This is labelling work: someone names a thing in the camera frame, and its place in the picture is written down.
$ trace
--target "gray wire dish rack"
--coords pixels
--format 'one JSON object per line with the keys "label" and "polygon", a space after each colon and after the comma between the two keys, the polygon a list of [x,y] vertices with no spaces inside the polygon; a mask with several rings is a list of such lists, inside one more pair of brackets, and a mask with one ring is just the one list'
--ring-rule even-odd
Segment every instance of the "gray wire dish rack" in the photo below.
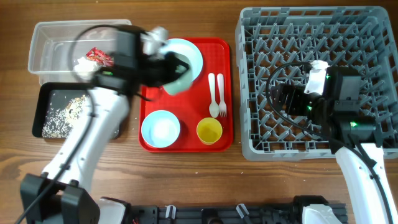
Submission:
{"label": "gray wire dish rack", "polygon": [[[398,157],[398,53],[382,7],[249,7],[235,30],[241,89],[243,156],[251,161],[334,158],[327,141],[278,118],[265,99],[267,77],[289,62],[324,60],[362,74],[361,114],[382,128],[384,157]],[[271,83],[305,85],[299,67],[281,70]],[[314,131],[306,117],[287,116]]]}

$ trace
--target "wooden floor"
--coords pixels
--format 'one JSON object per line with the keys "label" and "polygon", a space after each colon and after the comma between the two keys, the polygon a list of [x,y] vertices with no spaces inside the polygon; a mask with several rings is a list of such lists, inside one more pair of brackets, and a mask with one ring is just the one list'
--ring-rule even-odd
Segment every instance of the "wooden floor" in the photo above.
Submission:
{"label": "wooden floor", "polygon": [[[350,223],[354,223],[345,180],[334,159],[249,162],[242,156],[234,31],[244,7],[379,3],[389,11],[398,39],[397,1],[0,2],[0,223],[13,223],[22,212],[19,184],[26,173],[40,174],[62,145],[61,141],[44,141],[31,133],[40,88],[38,78],[27,71],[34,26],[42,21],[80,19],[129,19],[145,29],[164,26],[172,37],[220,37],[229,43],[233,54],[233,145],[217,154],[150,154],[138,143],[135,118],[139,101],[135,99],[128,128],[106,147],[98,164],[93,198],[109,196],[133,205],[200,206],[259,205],[290,202],[295,195],[323,195],[328,200],[347,203]],[[386,163],[392,194],[398,201],[398,160]]]}

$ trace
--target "cable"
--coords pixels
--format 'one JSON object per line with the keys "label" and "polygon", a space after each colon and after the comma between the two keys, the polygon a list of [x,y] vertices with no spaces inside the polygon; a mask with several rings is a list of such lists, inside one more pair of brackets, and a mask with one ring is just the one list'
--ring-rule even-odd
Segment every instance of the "cable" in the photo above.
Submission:
{"label": "cable", "polygon": [[346,143],[344,143],[344,142],[342,142],[342,141],[339,141],[339,140],[337,140],[337,139],[331,138],[331,137],[326,136],[326,135],[323,135],[323,134],[316,133],[315,131],[312,131],[311,129],[304,128],[304,127],[302,127],[301,125],[299,125],[299,124],[297,124],[297,123],[294,123],[292,120],[290,120],[290,119],[286,118],[285,116],[283,116],[283,115],[282,115],[279,111],[277,111],[277,110],[274,108],[274,106],[272,105],[272,103],[271,103],[271,97],[270,97],[270,94],[269,94],[269,87],[270,87],[270,85],[271,85],[271,80],[272,80],[272,78],[274,77],[274,75],[275,75],[279,70],[281,70],[281,69],[283,69],[283,68],[285,68],[285,67],[288,67],[288,66],[301,66],[301,65],[311,65],[311,63],[310,63],[310,62],[292,62],[292,63],[286,63],[286,64],[283,64],[283,65],[279,66],[278,68],[276,68],[276,69],[270,74],[270,76],[268,77],[267,82],[266,82],[266,100],[267,100],[268,105],[271,107],[271,109],[273,110],[273,112],[274,112],[276,115],[278,115],[280,118],[282,118],[284,121],[288,122],[288,123],[291,124],[292,126],[294,126],[294,127],[296,127],[296,128],[299,128],[299,129],[301,129],[302,131],[306,131],[306,132],[308,132],[308,133],[311,133],[311,134],[320,136],[321,138],[326,139],[326,140],[328,140],[328,141],[337,143],[337,144],[339,144],[339,145],[341,145],[341,146],[347,148],[347,149],[350,150],[351,152],[353,152],[356,156],[358,156],[359,159],[361,159],[361,160],[364,162],[364,164],[366,165],[366,167],[369,169],[370,173],[371,173],[372,176],[374,177],[373,179],[375,180],[376,185],[377,185],[377,187],[379,188],[379,191],[380,191],[380,194],[381,194],[383,203],[384,203],[384,207],[386,208],[386,213],[387,213],[387,217],[388,217],[389,223],[390,223],[390,224],[393,224],[393,222],[392,222],[392,214],[391,214],[391,210],[390,210],[390,207],[389,207],[389,204],[388,204],[388,200],[387,200],[386,193],[385,193],[385,191],[384,191],[384,189],[383,189],[383,187],[382,187],[382,185],[381,185],[380,179],[377,177],[376,172],[375,172],[374,169],[366,162],[366,160],[365,160],[365,158],[364,158],[364,155],[360,154],[357,150],[355,150],[354,148],[352,148],[351,146],[349,146],[348,144],[346,144]]}
{"label": "cable", "polygon": [[[97,26],[93,26],[93,27],[89,27],[85,30],[83,30],[82,32],[80,32],[80,34],[78,34],[75,37],[75,40],[73,40],[70,48],[69,48],[69,53],[68,53],[68,67],[69,70],[71,71],[71,74],[73,75],[73,77],[75,77],[75,79],[78,82],[84,82],[83,79],[80,78],[80,76],[73,70],[73,60],[72,60],[72,56],[73,56],[73,52],[75,50],[76,44],[79,41],[79,39],[88,31],[96,29],[96,28],[100,28],[100,27],[109,27],[109,28],[115,28],[117,29],[118,27],[116,26],[112,26],[112,25],[97,25]],[[90,130],[91,128],[91,124],[93,123],[93,118],[95,117],[95,102],[94,102],[94,98],[93,96],[90,95],[90,92],[88,90],[85,90],[86,94],[89,96],[90,99],[90,103],[91,103],[91,113],[90,113],[90,118],[88,120],[88,124],[86,129],[84,130],[83,134],[81,135],[81,138],[79,139],[79,141],[76,143],[75,148],[72,150],[71,154],[68,156],[67,160],[65,161],[65,163],[63,164],[62,168],[59,170],[59,172],[56,174],[56,176],[54,177],[54,179],[51,180],[51,182],[48,184],[48,186],[46,186],[46,188],[43,189],[43,191],[41,191],[41,193],[35,198],[35,200],[26,208],[26,210],[19,216],[19,218],[17,219],[17,221],[15,222],[16,224],[20,224],[24,218],[27,216],[27,214],[33,209],[33,207],[38,204],[47,194],[48,192],[51,190],[51,188],[54,186],[54,184],[58,181],[59,178],[61,178],[62,174],[65,172],[65,170],[67,169],[68,165],[71,163],[72,159],[74,158],[75,154],[77,153],[77,151],[80,148],[80,145],[83,143],[83,140],[85,139],[88,130]]]}

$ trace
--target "fork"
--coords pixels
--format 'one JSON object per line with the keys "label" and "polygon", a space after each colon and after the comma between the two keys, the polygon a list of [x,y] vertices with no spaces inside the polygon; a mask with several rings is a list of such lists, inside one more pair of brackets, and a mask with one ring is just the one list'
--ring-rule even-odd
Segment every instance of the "fork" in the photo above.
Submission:
{"label": "fork", "polygon": [[220,116],[226,117],[226,104],[224,101],[224,75],[218,74],[217,75],[217,84],[218,84],[218,91],[220,93],[220,104],[218,107],[220,108]]}

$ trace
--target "transparent container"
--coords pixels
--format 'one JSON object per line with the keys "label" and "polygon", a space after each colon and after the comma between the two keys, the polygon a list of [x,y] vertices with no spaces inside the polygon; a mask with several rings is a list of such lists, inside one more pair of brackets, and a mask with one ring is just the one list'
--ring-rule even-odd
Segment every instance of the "transparent container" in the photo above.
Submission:
{"label": "transparent container", "polygon": [[[127,19],[56,21],[36,24],[30,43],[28,71],[39,76],[39,83],[75,82],[68,68],[68,51],[83,30],[100,24],[131,25]],[[76,44],[73,61],[93,47],[110,53],[115,48],[115,30],[101,27],[86,33]]]}

